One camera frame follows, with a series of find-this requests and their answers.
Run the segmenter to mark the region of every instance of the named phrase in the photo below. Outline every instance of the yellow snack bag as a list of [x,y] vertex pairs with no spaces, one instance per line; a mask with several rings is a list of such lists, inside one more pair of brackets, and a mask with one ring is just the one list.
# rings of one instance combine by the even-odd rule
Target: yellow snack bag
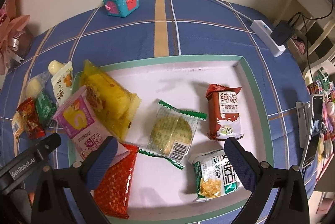
[[80,86],[88,88],[88,102],[101,123],[120,140],[124,140],[131,121],[141,102],[137,94],[131,94],[107,73],[84,61]]

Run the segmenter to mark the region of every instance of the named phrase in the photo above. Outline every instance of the red snack package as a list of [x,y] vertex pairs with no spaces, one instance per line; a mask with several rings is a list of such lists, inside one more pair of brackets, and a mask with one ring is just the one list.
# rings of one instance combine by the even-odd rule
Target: red snack package
[[225,140],[229,137],[236,139],[243,137],[237,101],[237,94],[241,88],[209,85],[206,98],[208,99],[210,139]]
[[94,190],[94,200],[105,215],[128,219],[129,193],[138,147],[122,145],[130,154],[107,170],[98,188]]
[[19,112],[24,121],[25,130],[29,139],[33,140],[45,136],[45,132],[41,127],[39,117],[35,109],[34,100],[31,97],[23,101],[16,110]]

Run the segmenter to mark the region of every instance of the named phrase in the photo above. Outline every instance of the blue plaid tablecloth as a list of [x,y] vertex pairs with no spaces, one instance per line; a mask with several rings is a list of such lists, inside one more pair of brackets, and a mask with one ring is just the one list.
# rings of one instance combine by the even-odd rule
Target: blue plaid tablecloth
[[[230,4],[251,19],[269,20],[260,12]],[[309,101],[309,93],[298,65],[288,50],[275,58],[252,32],[250,23],[211,0],[140,0],[140,7],[126,18],[109,17],[103,7],[93,9],[47,30],[36,37],[26,60],[6,77],[0,95],[0,164],[5,165],[34,142],[23,134],[16,144],[11,119],[26,82],[47,70],[51,60],[72,61],[74,73],[83,70],[83,60],[97,66],[137,59],[193,54],[227,54],[244,56],[258,83],[268,115],[274,165],[288,169],[299,164],[297,101]],[[51,84],[46,90],[52,93]],[[50,128],[47,134],[62,132]],[[53,168],[69,166],[68,137],[51,154]],[[305,186],[311,196],[317,175],[317,160],[307,169]],[[34,191],[37,175],[25,181]],[[259,223],[263,223],[275,198],[274,190]],[[202,224],[228,224],[240,209],[202,221]]]

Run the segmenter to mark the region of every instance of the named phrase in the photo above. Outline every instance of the black power adapter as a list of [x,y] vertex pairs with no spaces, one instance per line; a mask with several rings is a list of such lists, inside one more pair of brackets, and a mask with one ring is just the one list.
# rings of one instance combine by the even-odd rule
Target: black power adapter
[[281,46],[286,43],[293,34],[294,27],[290,26],[288,21],[280,21],[270,36],[278,46]]

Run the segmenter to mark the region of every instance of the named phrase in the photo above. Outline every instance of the white box tray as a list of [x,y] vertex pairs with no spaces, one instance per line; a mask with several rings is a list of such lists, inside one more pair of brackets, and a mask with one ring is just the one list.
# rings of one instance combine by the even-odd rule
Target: white box tray
[[[273,166],[272,141],[264,103],[254,75],[243,57],[173,56],[123,62],[101,68],[142,99],[126,139],[135,144],[148,142],[159,99],[176,108],[208,114],[205,94],[210,83],[242,86],[238,102],[244,137],[239,142],[259,161],[266,160]],[[77,89],[78,79],[77,74],[74,89]],[[207,137],[208,130],[208,120],[201,122],[188,155],[224,146],[224,142],[210,140]],[[75,156],[71,155],[71,151],[73,148],[69,149],[69,160],[73,162]],[[195,175],[190,164],[184,170],[179,170],[165,159],[139,153],[128,204],[129,220],[110,218],[110,221],[113,224],[148,221],[194,223],[243,206],[249,195],[249,191],[239,189],[224,197],[194,203],[197,194]]]

